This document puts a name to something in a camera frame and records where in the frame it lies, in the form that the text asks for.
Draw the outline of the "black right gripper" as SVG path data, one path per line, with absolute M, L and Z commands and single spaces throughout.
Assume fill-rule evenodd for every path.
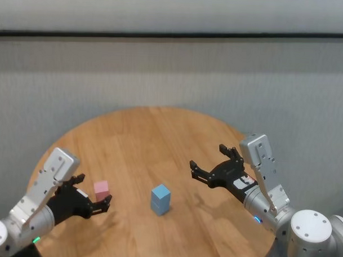
M 220 144 L 219 151 L 231 161 L 218 164 L 209 173 L 191 160 L 189 162 L 191 176 L 193 179 L 207 184 L 211 189 L 226 188 L 238 201 L 244 203 L 249 190 L 257 185 L 257 181 L 245 172 L 244 160 L 235 147 L 228 148 L 224 144 Z

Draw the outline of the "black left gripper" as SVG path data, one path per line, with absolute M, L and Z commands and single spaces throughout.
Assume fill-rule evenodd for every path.
M 77 187 L 74 187 L 76 184 L 82 183 L 85 176 L 83 173 L 72 176 L 47 202 L 47 206 L 54 216 L 55 225 L 66 221 L 72 216 L 89 219 L 93 215 L 108 211 L 112 199 L 111 194 L 102 201 L 92 203 L 88 197 L 78 191 Z

